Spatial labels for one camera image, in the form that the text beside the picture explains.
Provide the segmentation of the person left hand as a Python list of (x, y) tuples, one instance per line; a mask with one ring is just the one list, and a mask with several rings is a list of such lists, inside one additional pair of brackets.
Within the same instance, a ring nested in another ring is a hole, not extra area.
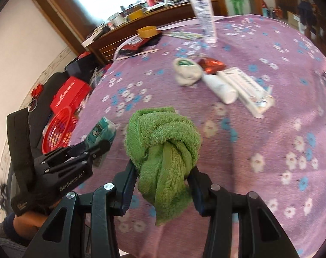
[(32, 240), (47, 218), (46, 215), (28, 211), (21, 216), (14, 217), (14, 230), (20, 237)]

